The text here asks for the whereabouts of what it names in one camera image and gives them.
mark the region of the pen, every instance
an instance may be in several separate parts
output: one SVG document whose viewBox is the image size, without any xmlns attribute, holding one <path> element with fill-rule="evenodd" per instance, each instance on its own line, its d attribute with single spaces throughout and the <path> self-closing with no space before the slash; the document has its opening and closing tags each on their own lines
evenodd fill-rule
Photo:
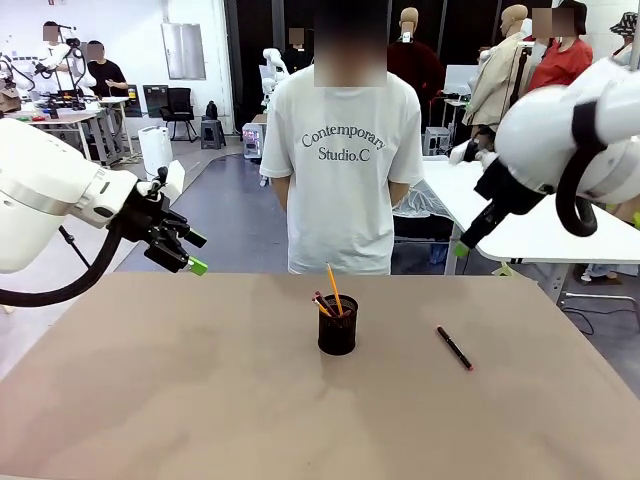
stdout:
<svg viewBox="0 0 640 480">
<path fill-rule="evenodd" d="M 324 295 L 322 295 L 322 293 L 320 292 L 316 292 L 316 299 L 318 300 L 318 302 L 320 302 L 320 304 L 326 308 L 329 313 L 331 314 L 332 317 L 338 317 L 339 315 L 336 313 L 336 311 L 333 309 L 333 307 L 331 305 L 329 305 L 329 303 L 324 299 Z"/>
<path fill-rule="evenodd" d="M 333 294 L 336 296 L 336 304 L 338 305 L 338 312 L 342 315 L 344 312 L 342 311 L 342 303 L 340 302 L 340 295 L 338 294 L 338 286 L 336 285 L 336 279 L 333 276 L 333 271 L 331 270 L 331 265 L 327 263 L 327 272 L 329 272 L 329 280 L 331 281 L 331 288 L 333 288 Z"/>
<path fill-rule="evenodd" d="M 444 328 L 442 328 L 442 326 L 438 325 L 437 331 L 438 331 L 438 334 L 440 334 L 440 336 L 442 337 L 442 339 L 447 343 L 447 345 L 449 345 L 449 348 L 451 350 L 453 350 L 453 352 L 458 356 L 458 358 L 463 363 L 463 365 L 467 368 L 467 370 L 472 372 L 473 371 L 473 365 L 471 365 L 471 362 L 469 361 L 469 359 L 467 357 L 465 357 L 464 353 L 462 353 L 462 350 L 460 350 L 460 348 L 458 348 L 458 346 L 455 344 L 455 342 L 453 340 L 451 340 L 451 337 L 449 336 L 449 334 L 447 332 L 445 332 Z"/>
<path fill-rule="evenodd" d="M 314 298 L 314 299 L 313 299 L 313 303 L 315 303 L 315 304 L 318 306 L 318 308 L 320 309 L 320 311 L 321 311 L 324 315 L 326 315 L 327 317 L 330 317 L 330 316 L 331 316 L 331 314 L 330 314 L 329 312 L 327 312 L 327 309 L 326 309 L 326 308 L 324 308 L 324 307 L 320 304 L 320 302 L 318 301 L 318 299 L 317 299 L 317 298 Z"/>
</svg>

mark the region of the black mesh pen holder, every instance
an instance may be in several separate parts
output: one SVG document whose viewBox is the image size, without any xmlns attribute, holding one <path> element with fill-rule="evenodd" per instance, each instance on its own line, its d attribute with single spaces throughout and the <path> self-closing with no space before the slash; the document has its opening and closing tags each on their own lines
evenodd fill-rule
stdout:
<svg viewBox="0 0 640 480">
<path fill-rule="evenodd" d="M 338 306 L 334 295 L 328 295 L 325 301 L 338 314 Z M 356 347 L 356 323 L 358 319 L 358 302 L 353 298 L 340 295 L 343 317 L 328 317 L 319 312 L 318 347 L 328 355 L 347 355 Z"/>
</svg>

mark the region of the office chair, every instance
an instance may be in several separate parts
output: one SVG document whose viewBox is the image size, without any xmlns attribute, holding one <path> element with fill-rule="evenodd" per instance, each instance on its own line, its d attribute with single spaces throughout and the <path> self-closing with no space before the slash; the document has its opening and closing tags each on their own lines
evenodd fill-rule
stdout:
<svg viewBox="0 0 640 480">
<path fill-rule="evenodd" d="M 171 141 L 176 138 L 176 126 L 178 122 L 184 122 L 187 127 L 187 135 L 191 143 L 198 139 L 196 129 L 193 128 L 191 120 L 194 120 L 193 106 L 191 105 L 191 89 L 190 88 L 169 88 L 167 89 L 167 103 L 166 107 L 160 108 L 160 115 L 166 122 L 166 126 L 169 126 L 169 122 L 173 122 L 173 136 Z M 195 138 L 191 138 L 191 131 L 195 135 Z"/>
</svg>

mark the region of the white wall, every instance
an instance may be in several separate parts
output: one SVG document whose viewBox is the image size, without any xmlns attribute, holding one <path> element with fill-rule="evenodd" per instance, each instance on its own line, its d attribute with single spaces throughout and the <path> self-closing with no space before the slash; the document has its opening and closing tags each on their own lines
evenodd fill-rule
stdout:
<svg viewBox="0 0 640 480">
<path fill-rule="evenodd" d="M 584 40 L 593 47 L 594 60 L 611 55 L 622 46 L 622 37 L 609 31 L 625 12 L 637 12 L 638 0 L 580 0 L 589 7 Z"/>
<path fill-rule="evenodd" d="M 99 40 L 107 58 L 116 62 L 127 81 L 138 86 L 146 112 L 142 85 L 160 84 L 192 89 L 196 115 L 210 100 L 226 133 L 233 129 L 233 103 L 223 0 L 0 0 L 0 50 L 32 55 L 42 45 L 42 24 L 53 20 L 78 28 L 83 41 Z M 206 80 L 169 80 L 161 23 L 163 12 L 174 23 L 199 23 L 205 56 Z M 127 119 L 132 131 L 161 125 L 161 119 Z"/>
</svg>

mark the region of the maroon sweater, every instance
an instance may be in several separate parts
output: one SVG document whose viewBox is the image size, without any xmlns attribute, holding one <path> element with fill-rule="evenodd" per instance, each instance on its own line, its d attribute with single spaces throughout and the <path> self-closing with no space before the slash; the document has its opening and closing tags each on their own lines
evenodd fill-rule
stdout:
<svg viewBox="0 0 640 480">
<path fill-rule="evenodd" d="M 445 71 L 438 57 L 424 43 L 415 40 L 389 45 L 387 70 L 415 89 L 422 107 L 428 106 L 444 86 Z"/>
</svg>

